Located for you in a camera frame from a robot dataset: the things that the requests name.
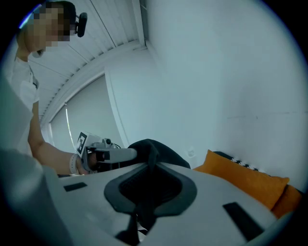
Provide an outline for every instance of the corrugated metal ceiling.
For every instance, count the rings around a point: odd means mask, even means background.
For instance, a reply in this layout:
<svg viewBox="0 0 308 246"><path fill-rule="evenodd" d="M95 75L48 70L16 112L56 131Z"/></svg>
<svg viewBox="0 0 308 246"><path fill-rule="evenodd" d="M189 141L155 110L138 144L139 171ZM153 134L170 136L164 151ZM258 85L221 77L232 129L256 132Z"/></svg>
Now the corrugated metal ceiling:
<svg viewBox="0 0 308 246"><path fill-rule="evenodd" d="M83 66L120 45L138 39L132 0L70 0L77 15L88 14L83 37L52 47L29 63L40 83L39 118L62 86Z"/></svg>

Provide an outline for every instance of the neck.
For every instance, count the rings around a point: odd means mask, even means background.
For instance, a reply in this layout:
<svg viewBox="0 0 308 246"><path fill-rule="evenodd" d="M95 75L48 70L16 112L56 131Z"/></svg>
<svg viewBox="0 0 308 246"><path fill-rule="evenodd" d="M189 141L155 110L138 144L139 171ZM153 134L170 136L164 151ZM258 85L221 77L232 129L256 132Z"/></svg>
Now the neck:
<svg viewBox="0 0 308 246"><path fill-rule="evenodd" d="M30 51L28 50L26 46L26 39L25 39L25 34L26 34L26 29L23 28L19 35L17 36L17 44L18 44L18 49L16 53L16 57L23 61L28 61L28 56L30 55Z"/></svg>

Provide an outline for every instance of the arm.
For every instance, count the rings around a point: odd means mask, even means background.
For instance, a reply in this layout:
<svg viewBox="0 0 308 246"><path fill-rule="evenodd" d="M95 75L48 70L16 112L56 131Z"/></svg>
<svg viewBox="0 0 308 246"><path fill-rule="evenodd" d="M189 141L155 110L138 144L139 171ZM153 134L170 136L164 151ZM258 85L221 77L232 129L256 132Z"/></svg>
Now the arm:
<svg viewBox="0 0 308 246"><path fill-rule="evenodd" d="M44 141L39 124L39 102L33 104L32 112L33 118L30 123L28 142L33 157L42 165L54 168L57 174L71 174L69 161L73 153L60 151ZM80 174L88 174L82 168L80 157L78 157L76 165Z"/></svg>

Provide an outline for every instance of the orange cushion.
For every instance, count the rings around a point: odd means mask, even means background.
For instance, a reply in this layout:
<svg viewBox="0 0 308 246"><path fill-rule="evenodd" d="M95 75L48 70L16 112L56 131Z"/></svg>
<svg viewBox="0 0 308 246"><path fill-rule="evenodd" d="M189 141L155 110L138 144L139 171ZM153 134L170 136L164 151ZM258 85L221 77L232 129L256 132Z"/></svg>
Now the orange cushion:
<svg viewBox="0 0 308 246"><path fill-rule="evenodd" d="M204 164L194 170L229 181L269 209L274 207L289 182L289 178L270 177L243 167L211 150L208 150Z"/></svg>
<svg viewBox="0 0 308 246"><path fill-rule="evenodd" d="M282 215L295 211L302 199L302 195L293 186L288 185L271 210L279 219Z"/></svg>

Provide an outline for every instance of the person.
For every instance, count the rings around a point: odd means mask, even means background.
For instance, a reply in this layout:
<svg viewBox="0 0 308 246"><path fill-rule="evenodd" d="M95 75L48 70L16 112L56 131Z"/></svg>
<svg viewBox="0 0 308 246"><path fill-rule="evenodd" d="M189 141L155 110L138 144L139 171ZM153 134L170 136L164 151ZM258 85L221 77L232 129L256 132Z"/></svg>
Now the person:
<svg viewBox="0 0 308 246"><path fill-rule="evenodd" d="M77 154L60 151L44 141L39 123L39 83L33 75L28 57L33 52L42 55L46 47L54 46L58 41L69 41L70 35L75 34L75 23L76 9L71 2L44 3L14 37L11 45L11 52L15 52L13 64L2 68L12 90L33 113L17 150L32 155L42 165L54 168L58 174L88 172L83 169ZM90 164L96 164L95 155L90 156Z"/></svg>

